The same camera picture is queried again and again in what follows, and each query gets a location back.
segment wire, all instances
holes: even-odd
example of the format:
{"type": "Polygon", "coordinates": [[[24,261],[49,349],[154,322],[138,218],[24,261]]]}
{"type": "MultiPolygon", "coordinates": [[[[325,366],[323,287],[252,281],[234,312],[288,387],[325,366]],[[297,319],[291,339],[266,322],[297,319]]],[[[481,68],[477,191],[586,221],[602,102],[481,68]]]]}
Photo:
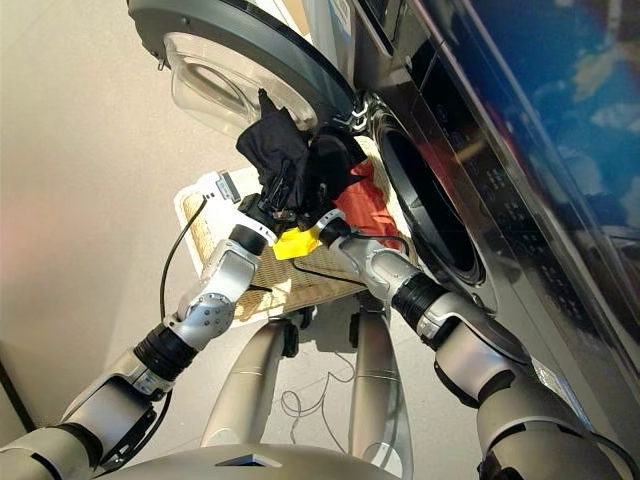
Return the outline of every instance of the wire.
{"type": "MultiPolygon", "coordinates": [[[[200,215],[200,213],[202,213],[202,210],[204,210],[204,207],[206,204],[207,204],[207,199],[205,197],[202,197],[202,203],[200,204],[198,209],[195,211],[193,216],[189,219],[187,224],[184,226],[184,228],[178,235],[178,238],[176,238],[176,241],[173,242],[173,245],[171,246],[171,250],[169,250],[169,254],[167,255],[167,259],[164,262],[164,266],[162,268],[162,276],[160,277],[160,320],[164,319],[164,317],[167,314],[166,307],[165,307],[165,290],[166,290],[166,284],[167,284],[167,275],[169,273],[169,266],[171,265],[173,256],[178,250],[180,243],[182,242],[185,235],[193,225],[193,222],[195,222],[198,216],[200,215]]],[[[117,467],[104,472],[102,475],[106,475],[107,473],[120,470],[127,463],[129,463],[133,457],[135,457],[138,453],[140,453],[140,451],[147,445],[147,443],[149,443],[151,438],[158,431],[158,428],[160,428],[160,425],[162,425],[164,418],[167,416],[167,412],[169,411],[169,405],[171,405],[172,397],[173,397],[173,390],[169,390],[166,396],[164,397],[164,404],[162,405],[162,410],[160,411],[160,415],[158,415],[158,418],[156,419],[155,423],[151,427],[151,430],[149,430],[149,432],[147,432],[147,434],[142,438],[142,440],[140,440],[140,442],[131,449],[131,451],[127,454],[127,456],[124,458],[122,463],[120,463],[117,467]]]]}
{"type": "Polygon", "coordinates": [[[622,460],[627,464],[627,467],[629,467],[629,470],[631,471],[631,478],[633,478],[633,480],[640,480],[640,468],[638,468],[638,464],[635,462],[633,457],[629,455],[629,452],[604,435],[596,432],[591,432],[591,435],[593,435],[593,438],[597,443],[601,443],[605,447],[610,448],[616,452],[620,458],[622,458],[622,460]]]}
{"type": "Polygon", "coordinates": [[[302,272],[302,273],[308,273],[309,275],[316,275],[318,277],[329,278],[331,280],[339,280],[341,282],[353,283],[354,285],[359,285],[361,287],[367,288],[367,286],[364,283],[358,282],[356,280],[351,280],[349,278],[343,278],[343,277],[336,277],[334,275],[329,275],[327,273],[322,273],[322,272],[318,272],[318,271],[315,271],[315,270],[309,270],[309,269],[300,267],[300,266],[298,266],[296,264],[296,260],[294,258],[289,259],[289,263],[291,263],[291,266],[295,270],[297,270],[299,272],[302,272]]]}
{"type": "Polygon", "coordinates": [[[160,319],[161,320],[164,319],[167,313],[164,306],[164,292],[165,292],[165,287],[167,283],[167,273],[169,273],[169,265],[171,264],[171,260],[173,260],[173,256],[175,255],[176,250],[180,246],[180,242],[182,242],[182,239],[191,228],[191,225],[193,225],[193,222],[196,221],[196,219],[198,218],[198,215],[200,215],[202,210],[204,210],[204,207],[206,204],[207,204],[207,199],[205,197],[202,197],[202,203],[196,210],[196,213],[193,214],[193,216],[189,219],[187,224],[184,226],[184,228],[180,232],[180,235],[178,235],[178,238],[176,238],[176,241],[173,243],[171,250],[169,250],[169,255],[167,255],[167,259],[164,262],[164,267],[162,268],[162,277],[160,278],[160,319]]]}
{"type": "Polygon", "coordinates": [[[270,289],[269,287],[262,287],[260,285],[254,285],[253,283],[251,285],[249,285],[249,288],[247,288],[248,292],[269,292],[272,293],[273,290],[270,289]]]}
{"type": "Polygon", "coordinates": [[[335,434],[333,433],[333,430],[331,429],[331,426],[329,425],[329,421],[327,420],[327,415],[324,410],[324,402],[325,402],[325,399],[327,398],[327,390],[329,388],[330,380],[333,378],[334,380],[340,383],[349,383],[355,378],[356,369],[354,368],[353,364],[349,360],[344,358],[338,352],[333,352],[333,353],[340,360],[342,360],[347,365],[349,365],[349,368],[351,369],[351,376],[349,376],[349,378],[347,379],[342,379],[336,376],[336,374],[333,372],[327,372],[327,376],[325,377],[324,387],[322,388],[322,393],[320,394],[320,398],[318,398],[318,400],[313,405],[307,408],[302,408],[302,401],[300,400],[300,396],[293,390],[286,390],[282,392],[282,395],[280,396],[280,406],[282,407],[282,411],[285,413],[285,415],[287,415],[288,417],[294,418],[294,421],[291,424],[291,430],[289,430],[289,438],[291,439],[291,442],[294,445],[297,443],[295,429],[298,426],[300,419],[313,415],[318,410],[320,410],[320,414],[322,415],[322,422],[324,423],[324,426],[327,429],[327,432],[331,436],[331,439],[336,444],[336,446],[340,449],[340,451],[346,454],[347,453],[346,450],[342,445],[340,445],[340,442],[336,438],[335,434]],[[287,401],[285,400],[285,397],[287,395],[293,397],[293,400],[295,402],[295,408],[287,404],[287,401]]]}
{"type": "Polygon", "coordinates": [[[353,238],[361,238],[363,240],[372,239],[372,240],[393,240],[396,242],[400,242],[402,247],[404,248],[404,254],[409,256],[411,253],[411,247],[409,247],[409,242],[407,242],[404,238],[398,237],[396,235],[367,235],[363,233],[352,233],[351,236],[353,238]]]}

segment black cable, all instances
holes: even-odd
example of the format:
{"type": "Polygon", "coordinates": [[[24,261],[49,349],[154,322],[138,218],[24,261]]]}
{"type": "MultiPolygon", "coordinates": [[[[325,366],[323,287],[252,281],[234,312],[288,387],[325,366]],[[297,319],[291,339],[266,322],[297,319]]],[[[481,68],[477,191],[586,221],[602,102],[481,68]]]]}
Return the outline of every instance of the black cable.
{"type": "Polygon", "coordinates": [[[411,247],[409,247],[409,242],[407,242],[404,238],[398,237],[396,235],[367,235],[363,233],[352,233],[351,236],[354,238],[361,238],[363,240],[367,240],[369,238],[372,240],[394,240],[402,244],[405,255],[409,256],[409,253],[411,252],[411,247]]]}
{"type": "Polygon", "coordinates": [[[169,390],[167,392],[167,395],[164,397],[164,404],[162,405],[162,410],[160,411],[160,415],[158,415],[156,422],[153,424],[153,427],[151,427],[151,430],[149,430],[149,432],[145,435],[145,437],[142,440],[140,440],[140,443],[138,443],[138,445],[136,445],[131,450],[131,453],[127,455],[127,458],[124,460],[124,462],[118,465],[118,470],[124,467],[127,463],[129,463],[133,457],[139,454],[140,451],[147,446],[147,443],[149,443],[149,440],[151,440],[151,437],[153,437],[156,431],[158,430],[158,428],[160,428],[160,425],[162,424],[164,417],[167,416],[167,412],[169,411],[169,405],[171,404],[172,396],[173,396],[173,390],[169,390]]]}
{"type": "Polygon", "coordinates": [[[0,384],[4,387],[4,391],[9,398],[9,402],[11,402],[11,406],[13,406],[13,409],[15,410],[16,415],[18,415],[18,418],[20,419],[20,422],[22,423],[25,431],[27,433],[33,432],[36,429],[36,425],[33,422],[31,415],[29,415],[27,407],[24,406],[22,398],[20,398],[20,395],[13,385],[9,374],[4,369],[4,365],[2,364],[2,362],[0,362],[0,384]]]}
{"type": "Polygon", "coordinates": [[[353,283],[354,285],[359,285],[361,287],[367,288],[367,286],[364,283],[358,282],[356,280],[351,280],[349,278],[343,278],[343,277],[336,277],[334,275],[329,275],[327,273],[321,273],[321,272],[318,272],[318,271],[315,271],[315,270],[308,270],[306,268],[299,267],[298,265],[296,265],[296,261],[295,261],[294,258],[289,259],[289,262],[291,263],[291,266],[294,269],[298,270],[299,272],[308,273],[310,275],[316,275],[318,277],[329,278],[331,280],[339,280],[341,282],[353,283]]]}
{"type": "Polygon", "coordinates": [[[202,210],[204,210],[204,207],[206,204],[207,204],[207,199],[205,197],[202,197],[202,203],[196,210],[196,213],[193,214],[193,216],[189,219],[187,224],[184,226],[184,228],[180,232],[180,235],[178,235],[178,238],[176,238],[176,241],[171,247],[171,250],[169,250],[169,255],[167,256],[167,259],[164,262],[164,267],[162,269],[162,277],[160,278],[160,319],[161,320],[164,319],[167,313],[164,306],[164,290],[165,290],[165,285],[167,283],[167,273],[169,272],[169,265],[171,264],[171,260],[173,260],[173,256],[175,255],[176,250],[180,246],[180,242],[182,241],[184,236],[187,234],[187,232],[191,228],[191,225],[193,225],[193,222],[196,221],[196,218],[198,218],[198,215],[200,215],[202,210]]]}
{"type": "Polygon", "coordinates": [[[249,292],[269,292],[272,293],[273,290],[271,290],[269,287],[262,287],[260,285],[254,285],[253,283],[251,285],[249,285],[249,288],[247,289],[247,291],[249,292]]]}
{"type": "MultiPolygon", "coordinates": [[[[184,239],[185,235],[187,234],[187,232],[189,231],[189,229],[193,225],[193,222],[195,222],[196,219],[198,218],[198,215],[200,215],[200,213],[202,213],[202,210],[204,210],[204,207],[205,207],[206,204],[207,204],[207,199],[205,197],[202,197],[202,203],[200,204],[198,209],[195,211],[193,216],[189,219],[187,224],[184,226],[184,228],[182,229],[182,231],[178,235],[178,238],[176,238],[176,241],[171,246],[171,250],[169,250],[169,255],[167,255],[167,259],[164,262],[164,267],[162,268],[162,276],[160,277],[160,320],[164,319],[164,317],[166,316],[166,313],[167,313],[166,312],[166,307],[165,307],[165,298],[164,297],[165,297],[165,289],[166,289],[166,284],[167,284],[167,274],[169,273],[169,266],[171,265],[171,261],[173,260],[173,256],[175,255],[176,251],[178,250],[178,247],[180,246],[180,243],[182,242],[182,240],[184,239]]],[[[113,469],[111,469],[109,471],[104,472],[102,475],[106,475],[107,473],[111,473],[111,472],[114,472],[116,470],[120,470],[127,463],[129,463],[133,457],[135,457],[138,453],[140,453],[140,451],[147,445],[147,443],[149,443],[149,441],[151,440],[151,437],[153,437],[155,435],[155,433],[158,431],[158,428],[160,428],[160,425],[164,421],[164,417],[167,416],[167,412],[169,411],[169,405],[171,404],[171,397],[172,396],[173,396],[173,390],[169,390],[167,392],[166,396],[164,397],[164,404],[162,405],[162,410],[160,411],[160,415],[158,415],[158,418],[156,419],[156,421],[154,422],[153,426],[151,427],[151,430],[149,430],[149,432],[147,432],[147,434],[144,436],[144,438],[142,440],[140,440],[140,442],[135,447],[133,447],[131,449],[130,453],[124,458],[123,462],[121,464],[119,464],[117,467],[115,467],[115,468],[113,468],[113,469]]]]}
{"type": "Polygon", "coordinates": [[[638,468],[638,464],[633,459],[633,457],[629,455],[629,452],[627,452],[624,448],[622,448],[616,442],[605,437],[604,435],[601,435],[596,432],[591,432],[591,435],[593,435],[593,438],[597,443],[601,443],[605,447],[610,448],[611,450],[616,452],[620,456],[620,458],[622,458],[622,460],[629,467],[629,470],[631,471],[631,478],[633,478],[633,480],[640,480],[640,468],[638,468]]]}

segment red cloth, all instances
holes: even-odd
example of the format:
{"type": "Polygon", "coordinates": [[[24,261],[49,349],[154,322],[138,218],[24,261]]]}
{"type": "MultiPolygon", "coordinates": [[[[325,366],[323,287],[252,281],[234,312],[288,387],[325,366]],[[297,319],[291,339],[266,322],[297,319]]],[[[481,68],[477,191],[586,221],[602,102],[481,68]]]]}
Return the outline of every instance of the red cloth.
{"type": "MultiPolygon", "coordinates": [[[[393,217],[384,203],[382,190],[373,183],[373,164],[369,161],[359,163],[351,173],[364,178],[347,187],[335,201],[336,206],[345,213],[347,223],[369,235],[399,236],[393,217]]],[[[391,248],[400,247],[396,241],[385,240],[381,243],[391,248]]]]}

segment washer drum opening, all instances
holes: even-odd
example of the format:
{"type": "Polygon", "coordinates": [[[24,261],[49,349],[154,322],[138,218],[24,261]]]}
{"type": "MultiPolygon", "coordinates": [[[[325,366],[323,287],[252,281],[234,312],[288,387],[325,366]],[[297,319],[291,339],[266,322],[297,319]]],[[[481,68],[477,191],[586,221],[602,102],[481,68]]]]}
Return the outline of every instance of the washer drum opening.
{"type": "Polygon", "coordinates": [[[392,127],[383,128],[377,139],[420,256],[435,255],[465,283],[481,282],[484,268],[471,237],[413,142],[392,127]]]}

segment washing machine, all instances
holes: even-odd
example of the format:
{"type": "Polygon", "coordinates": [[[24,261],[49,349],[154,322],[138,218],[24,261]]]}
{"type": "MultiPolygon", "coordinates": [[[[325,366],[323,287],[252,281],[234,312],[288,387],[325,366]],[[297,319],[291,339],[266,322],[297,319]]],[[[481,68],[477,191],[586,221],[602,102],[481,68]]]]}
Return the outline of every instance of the washing machine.
{"type": "Polygon", "coordinates": [[[129,0],[178,106],[229,135],[257,90],[372,137],[425,266],[640,460],[640,11],[604,0],[129,0]]]}

